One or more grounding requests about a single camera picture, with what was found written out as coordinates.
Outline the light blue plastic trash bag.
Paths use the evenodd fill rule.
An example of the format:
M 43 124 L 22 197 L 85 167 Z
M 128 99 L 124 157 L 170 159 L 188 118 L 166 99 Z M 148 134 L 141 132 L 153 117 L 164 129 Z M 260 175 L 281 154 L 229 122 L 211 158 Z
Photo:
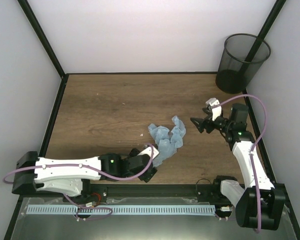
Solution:
M 154 167 L 160 166 L 164 160 L 171 158 L 177 152 L 177 149 L 184 145 L 183 137 L 186 135 L 185 124 L 177 115 L 171 120 L 174 123 L 172 130 L 162 125 L 156 126 L 153 123 L 147 127 L 159 152 L 158 156 L 152 161 Z

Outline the black mesh trash bin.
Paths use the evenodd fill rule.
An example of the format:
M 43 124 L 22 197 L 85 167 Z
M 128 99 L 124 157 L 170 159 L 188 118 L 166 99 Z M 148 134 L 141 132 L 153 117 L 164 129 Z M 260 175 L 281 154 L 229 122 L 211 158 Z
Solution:
M 216 86 L 228 94 L 241 93 L 271 53 L 270 45 L 253 34 L 230 35 L 224 42 Z

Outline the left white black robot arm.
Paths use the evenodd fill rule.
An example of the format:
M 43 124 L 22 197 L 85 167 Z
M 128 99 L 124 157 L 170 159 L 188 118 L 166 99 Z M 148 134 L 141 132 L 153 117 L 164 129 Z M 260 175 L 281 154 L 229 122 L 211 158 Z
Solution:
M 154 160 L 158 155 L 159 151 L 153 146 L 142 151 L 134 148 L 127 157 L 107 153 L 82 159 L 51 159 L 29 151 L 16 163 L 12 193 L 53 192 L 87 202 L 92 196 L 89 181 L 139 179 L 149 182 L 157 172 Z

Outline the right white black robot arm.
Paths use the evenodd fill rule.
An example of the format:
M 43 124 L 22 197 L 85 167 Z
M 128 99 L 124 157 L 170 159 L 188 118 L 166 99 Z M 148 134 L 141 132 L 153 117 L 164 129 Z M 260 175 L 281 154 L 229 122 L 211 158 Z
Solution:
M 243 177 L 244 187 L 231 177 L 219 176 L 212 188 L 213 198 L 226 200 L 235 208 L 236 222 L 240 227 L 255 230 L 275 231 L 286 201 L 282 190 L 276 189 L 266 175 L 255 147 L 253 134 L 247 130 L 249 108 L 234 103 L 228 118 L 223 116 L 220 102 L 211 98 L 203 108 L 205 118 L 192 117 L 190 120 L 200 133 L 219 131 L 236 158 Z

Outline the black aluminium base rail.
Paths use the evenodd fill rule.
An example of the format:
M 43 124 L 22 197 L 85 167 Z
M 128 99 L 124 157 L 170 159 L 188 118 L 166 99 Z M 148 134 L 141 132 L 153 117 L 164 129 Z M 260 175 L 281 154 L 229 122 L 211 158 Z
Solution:
M 200 202 L 227 204 L 228 198 L 221 194 L 220 186 L 210 183 L 195 184 L 90 184 L 84 193 L 71 200 L 84 204 L 90 200 L 104 203 L 110 198 L 197 198 Z

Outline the right black frame post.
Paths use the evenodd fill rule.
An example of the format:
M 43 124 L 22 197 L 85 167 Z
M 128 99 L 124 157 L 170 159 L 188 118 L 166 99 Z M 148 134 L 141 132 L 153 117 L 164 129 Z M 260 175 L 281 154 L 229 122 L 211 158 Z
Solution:
M 281 12 L 283 6 L 285 5 L 286 0 L 276 0 L 270 13 L 268 14 L 264 24 L 262 25 L 256 40 L 252 44 L 250 51 L 246 56 L 247 62 L 252 62 L 253 58 L 255 57 L 257 51 L 259 50 L 263 40 L 267 36 L 268 32 L 270 31 L 272 25 L 274 24 L 275 20 L 277 19 L 279 13 Z

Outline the black frame post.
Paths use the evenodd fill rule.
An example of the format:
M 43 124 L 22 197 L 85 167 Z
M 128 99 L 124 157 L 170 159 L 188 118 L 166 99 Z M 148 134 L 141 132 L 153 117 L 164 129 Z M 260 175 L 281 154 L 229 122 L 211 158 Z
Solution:
M 281 12 L 283 6 L 285 5 L 286 0 L 276 0 L 270 13 L 268 14 L 264 24 L 262 25 L 256 40 L 252 44 L 250 51 L 246 56 L 247 62 L 252 62 L 253 58 L 255 57 L 257 51 L 259 50 L 263 40 L 267 36 L 268 32 L 270 31 L 272 25 L 274 24 L 275 20 L 277 19 L 279 13 Z
M 30 23 L 32 29 L 34 30 L 35 34 L 37 35 L 41 45 L 43 46 L 45 52 L 47 53 L 51 63 L 53 64 L 55 70 L 57 71 L 58 75 L 63 79 L 66 75 L 65 71 L 62 68 L 44 30 L 42 29 L 34 11 L 32 10 L 29 2 L 27 0 L 17 0 L 19 6 L 21 7 L 22 11 L 24 12 L 28 22 Z

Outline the left black frame post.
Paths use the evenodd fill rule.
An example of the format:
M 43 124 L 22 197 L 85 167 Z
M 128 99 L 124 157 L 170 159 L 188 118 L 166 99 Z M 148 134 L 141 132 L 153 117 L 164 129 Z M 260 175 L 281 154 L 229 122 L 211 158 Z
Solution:
M 47 53 L 51 63 L 53 64 L 55 70 L 57 71 L 58 75 L 63 79 L 66 75 L 65 71 L 62 68 L 44 30 L 42 29 L 34 11 L 32 10 L 29 2 L 27 0 L 17 0 L 19 6 L 21 7 L 22 11 L 24 12 L 28 22 L 30 23 L 32 29 L 34 30 L 35 34 L 37 35 L 41 45 L 43 46 L 45 52 Z

